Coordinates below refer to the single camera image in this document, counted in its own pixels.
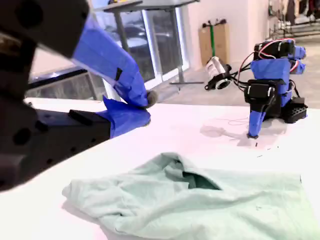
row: crumpled fabric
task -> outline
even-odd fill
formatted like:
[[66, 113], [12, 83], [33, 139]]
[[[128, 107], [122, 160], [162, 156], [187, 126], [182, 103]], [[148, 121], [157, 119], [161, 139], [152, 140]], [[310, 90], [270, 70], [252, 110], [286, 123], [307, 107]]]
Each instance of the crumpled fabric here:
[[128, 173], [73, 180], [62, 194], [119, 235], [158, 240], [320, 239], [298, 174], [200, 169], [176, 153], [163, 153]]

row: white table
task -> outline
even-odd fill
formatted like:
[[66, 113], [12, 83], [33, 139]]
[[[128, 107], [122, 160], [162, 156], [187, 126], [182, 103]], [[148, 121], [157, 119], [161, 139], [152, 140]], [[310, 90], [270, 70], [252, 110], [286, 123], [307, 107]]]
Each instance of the white table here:
[[[104, 110], [103, 103], [98, 101], [28, 100], [35, 108], [54, 111]], [[83, 214], [65, 204], [61, 191], [72, 179], [124, 173], [159, 153], [170, 151], [188, 157], [203, 168], [299, 172], [320, 220], [320, 174], [316, 168], [320, 110], [309, 109], [308, 118], [293, 125], [275, 120], [261, 131], [258, 140], [246, 137], [248, 107], [156, 104], [149, 111], [152, 117], [149, 126], [102, 143], [25, 185], [0, 193], [0, 239], [137, 239], [104, 233], [97, 224], [85, 220]]]

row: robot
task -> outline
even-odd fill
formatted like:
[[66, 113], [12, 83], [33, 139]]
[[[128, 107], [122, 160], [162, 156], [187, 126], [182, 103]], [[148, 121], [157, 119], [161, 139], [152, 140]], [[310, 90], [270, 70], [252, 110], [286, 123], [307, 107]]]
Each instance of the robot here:
[[[253, 61], [243, 67], [251, 55]], [[305, 56], [306, 49], [297, 46], [294, 39], [281, 38], [256, 44], [254, 52], [234, 73], [230, 73], [231, 66], [213, 57], [206, 66], [212, 80], [205, 89], [224, 89], [234, 81], [244, 92], [245, 102], [250, 104], [247, 136], [257, 139], [264, 120], [278, 118], [293, 124], [307, 116], [305, 99], [300, 97], [295, 83], [290, 80], [290, 74], [303, 74], [306, 66], [301, 60]], [[252, 70], [255, 79], [240, 81], [240, 73], [248, 69]]]
[[[36, 47], [101, 76], [126, 102], [103, 112], [55, 112], [24, 103]], [[10, 0], [0, 7], [0, 191], [150, 122], [157, 95], [133, 58], [98, 26], [86, 0]]]

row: screw hole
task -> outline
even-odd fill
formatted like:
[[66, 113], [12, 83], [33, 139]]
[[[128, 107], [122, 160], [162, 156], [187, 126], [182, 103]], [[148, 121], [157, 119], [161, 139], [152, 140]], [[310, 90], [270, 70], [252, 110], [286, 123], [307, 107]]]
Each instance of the screw hole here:
[[13, 136], [13, 142], [15, 145], [25, 145], [30, 138], [31, 131], [28, 128], [22, 128]]

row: white wall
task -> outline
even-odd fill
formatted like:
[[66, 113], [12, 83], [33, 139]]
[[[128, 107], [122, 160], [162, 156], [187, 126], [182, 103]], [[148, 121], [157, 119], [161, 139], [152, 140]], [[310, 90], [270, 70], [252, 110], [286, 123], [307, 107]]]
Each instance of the white wall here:
[[35, 51], [31, 75], [39, 76], [42, 74], [67, 69], [71, 66], [73, 66], [73, 63], [68, 59], [38, 48]]
[[230, 61], [239, 64], [255, 43], [266, 38], [268, 0], [200, 0], [184, 8], [184, 27], [188, 28], [187, 45], [193, 69], [202, 67], [198, 29], [202, 23], [226, 19], [230, 29]]

